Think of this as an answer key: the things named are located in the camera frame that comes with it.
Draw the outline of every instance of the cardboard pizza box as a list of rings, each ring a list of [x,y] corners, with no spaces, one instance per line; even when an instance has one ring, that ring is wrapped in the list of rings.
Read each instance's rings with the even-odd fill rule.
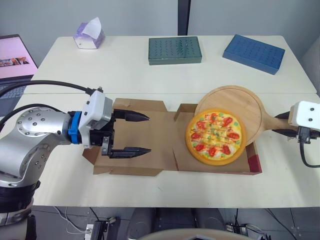
[[[211,166],[195,159],[185,144],[185,129],[194,116],[196,104],[181,104],[177,112],[167,111],[163,101],[117,98],[114,109],[133,110],[147,115],[149,121],[114,124],[114,149],[142,147],[152,149],[142,156],[110,159],[100,147],[85,149],[83,156],[93,165],[93,174],[156,176],[161,171],[188,171],[255,175],[262,172],[255,143],[248,145],[234,162]]]

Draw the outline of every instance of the green box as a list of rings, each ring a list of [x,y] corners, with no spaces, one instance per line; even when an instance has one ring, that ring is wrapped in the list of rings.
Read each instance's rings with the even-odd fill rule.
[[[198,64],[202,54],[198,37],[149,38],[149,65]]]

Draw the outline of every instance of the laptop screen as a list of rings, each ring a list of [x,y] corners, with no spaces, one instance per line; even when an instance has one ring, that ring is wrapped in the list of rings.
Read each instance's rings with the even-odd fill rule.
[[[19,35],[0,36],[0,81],[26,78],[37,71],[37,65]]]

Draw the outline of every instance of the wooden cutting board handle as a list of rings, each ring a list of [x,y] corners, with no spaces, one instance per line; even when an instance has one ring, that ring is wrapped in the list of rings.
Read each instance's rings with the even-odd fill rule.
[[[265,109],[263,108],[262,112],[263,118],[263,129],[265,130],[272,130],[272,129],[292,129],[297,130],[296,126],[291,126],[288,123],[288,119],[279,119],[273,116],[270,116]]]

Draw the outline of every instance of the tissue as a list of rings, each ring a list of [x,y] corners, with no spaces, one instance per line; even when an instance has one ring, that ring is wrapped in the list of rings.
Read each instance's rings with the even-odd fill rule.
[[[80,49],[97,49],[105,39],[104,31],[98,17],[83,22],[77,29],[73,39]]]

